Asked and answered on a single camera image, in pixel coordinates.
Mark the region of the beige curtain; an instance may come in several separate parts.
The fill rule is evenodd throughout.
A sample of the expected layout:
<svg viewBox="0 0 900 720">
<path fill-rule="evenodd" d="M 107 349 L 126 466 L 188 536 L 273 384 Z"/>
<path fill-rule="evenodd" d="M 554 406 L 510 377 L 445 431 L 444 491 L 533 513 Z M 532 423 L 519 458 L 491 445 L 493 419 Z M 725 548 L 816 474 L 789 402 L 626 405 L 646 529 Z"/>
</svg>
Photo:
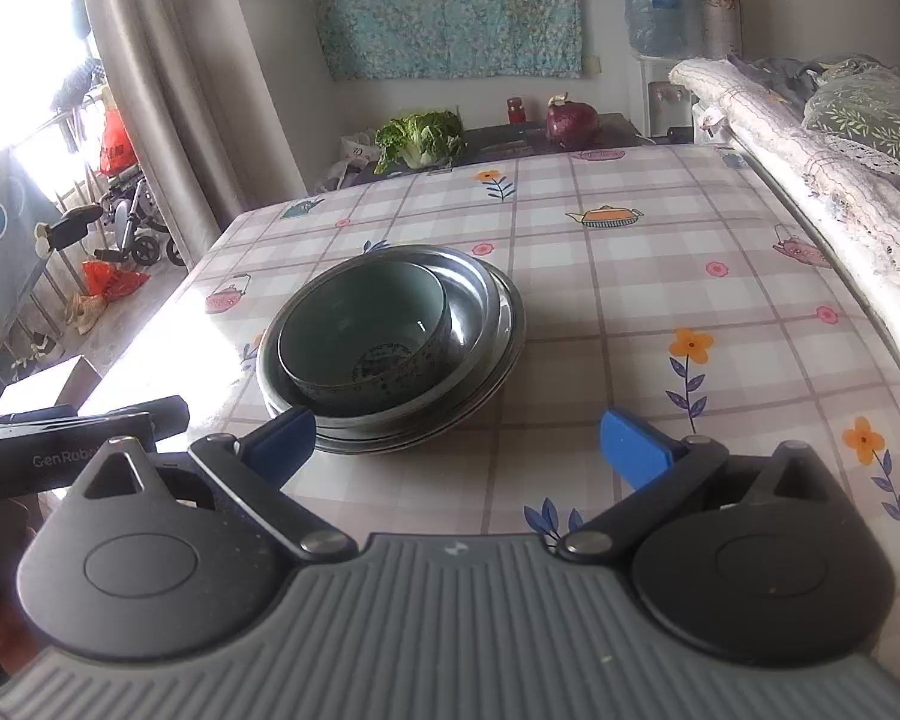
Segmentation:
<svg viewBox="0 0 900 720">
<path fill-rule="evenodd" d="M 87 11 L 185 263 L 245 211 L 304 192 L 238 0 L 87 0 Z"/>
</svg>

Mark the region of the teal ceramic bowl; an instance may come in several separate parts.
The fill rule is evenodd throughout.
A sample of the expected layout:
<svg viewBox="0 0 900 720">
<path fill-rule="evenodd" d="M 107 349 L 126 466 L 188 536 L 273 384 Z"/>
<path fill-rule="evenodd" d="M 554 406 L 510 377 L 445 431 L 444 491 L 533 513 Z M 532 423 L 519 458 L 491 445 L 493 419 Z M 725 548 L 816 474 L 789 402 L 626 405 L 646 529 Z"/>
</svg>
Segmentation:
<svg viewBox="0 0 900 720">
<path fill-rule="evenodd" d="M 278 358 L 322 410 L 367 415 L 406 403 L 442 378 L 450 305 L 434 271 L 361 260 L 328 271 L 290 306 Z"/>
</svg>

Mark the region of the red lidded jar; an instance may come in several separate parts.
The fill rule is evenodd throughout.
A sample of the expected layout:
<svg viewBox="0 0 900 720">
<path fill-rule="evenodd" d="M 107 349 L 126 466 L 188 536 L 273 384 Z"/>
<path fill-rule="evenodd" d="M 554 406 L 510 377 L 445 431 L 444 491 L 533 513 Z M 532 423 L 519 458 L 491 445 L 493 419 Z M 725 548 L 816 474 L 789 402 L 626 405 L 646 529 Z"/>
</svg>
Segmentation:
<svg viewBox="0 0 900 720">
<path fill-rule="evenodd" d="M 510 124 L 525 124 L 525 107 L 520 98 L 507 99 L 507 117 L 509 117 Z"/>
</svg>

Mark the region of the white lace quilt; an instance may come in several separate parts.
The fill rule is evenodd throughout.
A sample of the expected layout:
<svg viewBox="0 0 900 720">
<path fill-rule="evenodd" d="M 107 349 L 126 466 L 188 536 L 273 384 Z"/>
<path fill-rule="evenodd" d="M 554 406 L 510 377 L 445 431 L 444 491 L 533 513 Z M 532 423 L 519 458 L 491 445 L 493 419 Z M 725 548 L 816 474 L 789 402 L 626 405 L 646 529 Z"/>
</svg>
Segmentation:
<svg viewBox="0 0 900 720">
<path fill-rule="evenodd" d="M 862 288 L 900 289 L 900 166 L 870 146 L 798 124 L 779 94 L 728 60 L 683 60 L 670 80 L 725 122 Z"/>
</svg>

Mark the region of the teal floral wall cloth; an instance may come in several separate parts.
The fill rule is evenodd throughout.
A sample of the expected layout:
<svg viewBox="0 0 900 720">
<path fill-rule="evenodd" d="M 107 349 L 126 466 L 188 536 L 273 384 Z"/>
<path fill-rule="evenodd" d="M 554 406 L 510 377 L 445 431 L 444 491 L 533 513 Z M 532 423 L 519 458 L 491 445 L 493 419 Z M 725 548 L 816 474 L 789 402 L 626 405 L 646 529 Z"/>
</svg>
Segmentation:
<svg viewBox="0 0 900 720">
<path fill-rule="evenodd" d="M 583 0 L 312 0 L 341 80 L 578 78 Z"/>
</svg>

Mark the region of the wheelchair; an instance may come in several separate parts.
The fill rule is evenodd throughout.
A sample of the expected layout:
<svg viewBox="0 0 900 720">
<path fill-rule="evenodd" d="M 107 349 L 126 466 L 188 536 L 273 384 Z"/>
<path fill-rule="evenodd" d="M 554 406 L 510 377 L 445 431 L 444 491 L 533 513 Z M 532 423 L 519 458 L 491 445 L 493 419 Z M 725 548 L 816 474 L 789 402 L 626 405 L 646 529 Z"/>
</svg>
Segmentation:
<svg viewBox="0 0 900 720">
<path fill-rule="evenodd" d="M 40 223 L 37 239 L 46 242 L 50 252 L 63 252 L 84 241 L 96 226 L 102 226 L 103 247 L 92 252 L 95 260 L 149 268 L 165 257 L 175 266 L 185 265 L 139 166 L 112 177 L 95 202 L 69 208 L 54 223 Z"/>
</svg>

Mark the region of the rolled patterned mat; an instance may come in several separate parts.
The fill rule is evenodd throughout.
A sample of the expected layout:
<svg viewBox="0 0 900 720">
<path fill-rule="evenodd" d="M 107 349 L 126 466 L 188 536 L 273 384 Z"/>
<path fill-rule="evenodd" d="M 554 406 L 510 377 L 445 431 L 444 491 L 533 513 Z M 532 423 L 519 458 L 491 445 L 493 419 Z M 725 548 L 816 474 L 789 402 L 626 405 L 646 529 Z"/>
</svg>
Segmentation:
<svg viewBox="0 0 900 720">
<path fill-rule="evenodd" d="M 741 54 L 741 0 L 701 0 L 701 16 L 704 47 L 711 59 Z"/>
</svg>

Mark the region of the white plastic bag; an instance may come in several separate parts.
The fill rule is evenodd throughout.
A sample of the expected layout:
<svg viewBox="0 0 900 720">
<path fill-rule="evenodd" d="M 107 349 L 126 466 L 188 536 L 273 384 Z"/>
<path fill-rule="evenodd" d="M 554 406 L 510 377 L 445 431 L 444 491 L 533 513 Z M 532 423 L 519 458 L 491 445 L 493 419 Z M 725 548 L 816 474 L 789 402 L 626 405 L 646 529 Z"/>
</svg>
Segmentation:
<svg viewBox="0 0 900 720">
<path fill-rule="evenodd" d="M 344 135 L 340 140 L 340 157 L 315 184 L 315 192 L 336 192 L 349 187 L 366 167 L 374 167 L 379 158 L 374 130 Z"/>
</svg>

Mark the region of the red plastic bag on floor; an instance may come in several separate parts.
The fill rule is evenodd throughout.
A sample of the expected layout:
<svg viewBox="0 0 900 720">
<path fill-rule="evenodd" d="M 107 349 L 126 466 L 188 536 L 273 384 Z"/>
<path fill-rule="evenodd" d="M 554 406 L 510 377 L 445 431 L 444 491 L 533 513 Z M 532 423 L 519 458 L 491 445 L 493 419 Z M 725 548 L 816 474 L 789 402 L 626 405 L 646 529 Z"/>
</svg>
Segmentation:
<svg viewBox="0 0 900 720">
<path fill-rule="evenodd" d="M 82 273 L 89 294 L 102 298 L 107 304 L 127 298 L 149 281 L 148 273 L 119 268 L 103 260 L 84 260 Z"/>
</svg>

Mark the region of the white water dispenser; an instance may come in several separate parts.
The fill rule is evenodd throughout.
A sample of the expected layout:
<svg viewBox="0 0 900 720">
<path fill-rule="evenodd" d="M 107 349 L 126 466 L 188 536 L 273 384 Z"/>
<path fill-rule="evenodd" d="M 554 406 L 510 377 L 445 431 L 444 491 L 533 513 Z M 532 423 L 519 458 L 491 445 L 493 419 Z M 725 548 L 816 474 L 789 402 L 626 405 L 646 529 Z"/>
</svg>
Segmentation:
<svg viewBox="0 0 900 720">
<path fill-rule="evenodd" d="M 692 127 L 694 96 L 670 82 L 678 59 L 628 55 L 629 121 L 645 138 L 665 138 L 672 128 Z"/>
</svg>

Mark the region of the green floral pillow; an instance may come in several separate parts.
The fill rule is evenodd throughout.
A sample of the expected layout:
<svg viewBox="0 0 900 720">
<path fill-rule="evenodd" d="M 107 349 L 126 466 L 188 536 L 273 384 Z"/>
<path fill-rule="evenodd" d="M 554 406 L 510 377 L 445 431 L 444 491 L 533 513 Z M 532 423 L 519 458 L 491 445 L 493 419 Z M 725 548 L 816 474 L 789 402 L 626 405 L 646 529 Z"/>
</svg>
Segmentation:
<svg viewBox="0 0 900 720">
<path fill-rule="evenodd" d="M 803 109 L 803 127 L 877 169 L 900 174 L 900 76 L 847 59 L 827 67 Z"/>
</svg>

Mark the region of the plaid teapot tablecloth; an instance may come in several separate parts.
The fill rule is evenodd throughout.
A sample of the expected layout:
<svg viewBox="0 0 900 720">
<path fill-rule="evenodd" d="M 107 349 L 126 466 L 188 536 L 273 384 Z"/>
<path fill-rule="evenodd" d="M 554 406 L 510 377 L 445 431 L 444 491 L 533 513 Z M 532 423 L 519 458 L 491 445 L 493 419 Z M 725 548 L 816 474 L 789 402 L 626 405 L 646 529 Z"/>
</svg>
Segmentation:
<svg viewBox="0 0 900 720">
<path fill-rule="evenodd" d="M 94 413 L 178 395 L 193 434 L 265 421 L 253 361 L 310 278 L 379 245 L 448 245 L 507 273 L 528 338 L 451 433 L 320 454 L 289 491 L 372 532 L 565 532 L 628 494 L 610 406 L 737 454 L 813 445 L 893 562 L 878 645 L 900 678 L 900 369 L 836 271 L 749 167 L 705 146 L 543 156 L 409 176 L 237 218 L 116 361 Z"/>
</svg>

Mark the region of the red onion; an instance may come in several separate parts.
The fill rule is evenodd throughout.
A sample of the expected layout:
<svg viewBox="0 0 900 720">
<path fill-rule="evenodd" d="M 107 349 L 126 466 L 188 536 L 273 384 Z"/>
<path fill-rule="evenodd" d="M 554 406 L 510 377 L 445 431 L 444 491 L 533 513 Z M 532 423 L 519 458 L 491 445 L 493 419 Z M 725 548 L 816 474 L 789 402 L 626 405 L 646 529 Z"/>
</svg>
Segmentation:
<svg viewBox="0 0 900 720">
<path fill-rule="evenodd" d="M 569 94 L 556 94 L 546 106 L 546 137 L 554 148 L 578 151 L 600 135 L 600 115 L 585 103 L 572 101 Z"/>
</svg>

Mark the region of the green napa cabbage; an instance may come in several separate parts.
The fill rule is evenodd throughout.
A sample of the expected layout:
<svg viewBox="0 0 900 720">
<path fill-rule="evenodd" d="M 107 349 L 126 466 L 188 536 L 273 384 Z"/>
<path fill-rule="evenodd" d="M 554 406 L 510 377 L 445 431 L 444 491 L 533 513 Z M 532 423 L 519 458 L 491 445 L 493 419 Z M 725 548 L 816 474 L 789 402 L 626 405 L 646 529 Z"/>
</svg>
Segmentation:
<svg viewBox="0 0 900 720">
<path fill-rule="evenodd" d="M 411 171 L 445 167 L 463 151 L 463 124 L 451 110 L 425 110 L 395 117 L 375 132 L 375 174 L 403 163 Z"/>
</svg>

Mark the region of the blue water jug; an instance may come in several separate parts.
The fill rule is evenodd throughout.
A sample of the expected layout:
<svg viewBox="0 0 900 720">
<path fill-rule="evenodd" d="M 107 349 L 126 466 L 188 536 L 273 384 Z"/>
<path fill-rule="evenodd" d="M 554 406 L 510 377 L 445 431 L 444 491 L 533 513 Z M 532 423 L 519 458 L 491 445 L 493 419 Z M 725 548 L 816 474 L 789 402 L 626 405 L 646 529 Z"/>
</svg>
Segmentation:
<svg viewBox="0 0 900 720">
<path fill-rule="evenodd" d="M 629 46 L 649 57 L 685 54 L 683 0 L 624 0 Z"/>
</svg>

